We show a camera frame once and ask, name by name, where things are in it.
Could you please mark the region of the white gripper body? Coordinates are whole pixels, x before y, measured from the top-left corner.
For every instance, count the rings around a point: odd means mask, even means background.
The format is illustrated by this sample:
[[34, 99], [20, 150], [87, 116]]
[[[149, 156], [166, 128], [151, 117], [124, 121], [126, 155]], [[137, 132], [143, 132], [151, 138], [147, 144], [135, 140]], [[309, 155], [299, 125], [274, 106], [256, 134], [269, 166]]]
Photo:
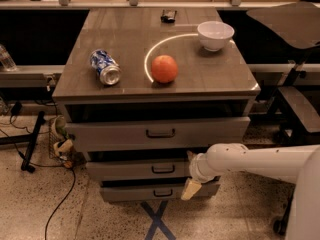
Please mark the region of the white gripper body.
[[192, 161], [189, 161], [189, 173], [193, 180], [199, 183], [207, 183], [210, 181], [210, 177], [204, 175], [200, 171], [200, 165], [202, 161], [203, 161], [202, 154], [197, 154], [197, 156]]

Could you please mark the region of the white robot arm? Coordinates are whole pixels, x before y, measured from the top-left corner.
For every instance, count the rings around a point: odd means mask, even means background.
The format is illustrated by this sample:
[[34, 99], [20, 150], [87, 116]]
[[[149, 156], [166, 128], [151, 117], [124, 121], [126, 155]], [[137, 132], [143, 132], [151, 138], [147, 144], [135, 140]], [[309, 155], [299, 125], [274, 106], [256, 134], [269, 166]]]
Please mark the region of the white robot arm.
[[249, 149], [215, 144], [190, 152], [189, 173], [181, 198], [191, 199], [203, 184], [227, 172], [244, 171], [295, 185], [285, 240], [320, 240], [320, 146]]

